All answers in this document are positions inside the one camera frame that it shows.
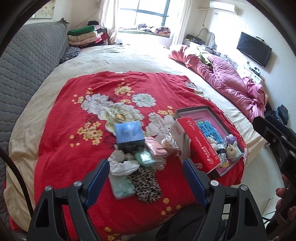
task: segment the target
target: blue gripper pad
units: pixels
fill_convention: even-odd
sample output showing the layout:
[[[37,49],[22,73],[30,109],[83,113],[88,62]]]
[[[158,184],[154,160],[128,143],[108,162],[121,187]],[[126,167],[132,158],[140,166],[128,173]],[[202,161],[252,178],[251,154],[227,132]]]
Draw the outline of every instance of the blue gripper pad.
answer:
[[[183,162],[183,174],[198,204],[206,208],[211,201],[210,179],[199,171],[190,158]]]
[[[108,160],[102,159],[95,170],[89,172],[83,182],[87,184],[86,187],[86,200],[85,205],[89,208],[94,205],[98,199],[98,196],[103,188],[103,185],[109,175],[110,164]]]

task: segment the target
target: pink comforter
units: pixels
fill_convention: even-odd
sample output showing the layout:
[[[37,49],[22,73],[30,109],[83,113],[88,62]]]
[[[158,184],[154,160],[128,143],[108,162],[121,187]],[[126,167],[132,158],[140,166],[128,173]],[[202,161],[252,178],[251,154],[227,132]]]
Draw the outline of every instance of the pink comforter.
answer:
[[[266,98],[262,85],[255,84],[250,77],[240,78],[235,68],[218,56],[208,56],[213,65],[211,70],[186,45],[173,45],[170,50],[169,58],[184,63],[199,74],[216,91],[233,102],[250,122],[257,116],[264,116]]]

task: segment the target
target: red floral blanket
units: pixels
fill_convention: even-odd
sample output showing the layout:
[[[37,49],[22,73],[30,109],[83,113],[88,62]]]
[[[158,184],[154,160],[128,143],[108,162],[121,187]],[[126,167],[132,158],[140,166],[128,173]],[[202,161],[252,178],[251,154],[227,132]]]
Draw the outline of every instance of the red floral blanket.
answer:
[[[116,123],[139,120],[145,135],[161,140],[172,126],[177,109],[209,105],[245,148],[225,114],[186,87],[186,82],[190,82],[186,76],[139,72],[101,72],[70,79],[50,111],[39,145],[36,203],[45,186],[70,186],[82,180],[102,158],[108,158],[116,144]],[[239,184],[243,170],[241,159],[219,182],[226,186]],[[106,181],[96,204],[89,209],[103,241],[127,240],[126,235],[155,228],[195,202],[177,157],[168,158],[164,170],[157,171],[156,176],[163,197],[152,204],[136,196],[116,200]],[[70,237],[77,239],[68,208],[64,213]]]

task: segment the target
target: television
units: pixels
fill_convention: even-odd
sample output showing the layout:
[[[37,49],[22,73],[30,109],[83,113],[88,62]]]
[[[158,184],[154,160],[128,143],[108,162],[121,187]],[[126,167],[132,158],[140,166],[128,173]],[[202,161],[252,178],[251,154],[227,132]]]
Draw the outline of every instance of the television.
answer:
[[[243,32],[237,49],[263,67],[266,67],[271,57],[271,48],[267,44]]]

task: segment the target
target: air conditioner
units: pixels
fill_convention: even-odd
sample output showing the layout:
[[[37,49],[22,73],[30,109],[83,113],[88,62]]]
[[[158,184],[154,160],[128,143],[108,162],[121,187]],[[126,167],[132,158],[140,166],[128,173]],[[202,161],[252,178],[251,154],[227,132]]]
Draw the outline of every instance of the air conditioner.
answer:
[[[211,1],[210,8],[231,12],[236,15],[239,14],[239,8],[236,5],[229,4],[229,3]]]

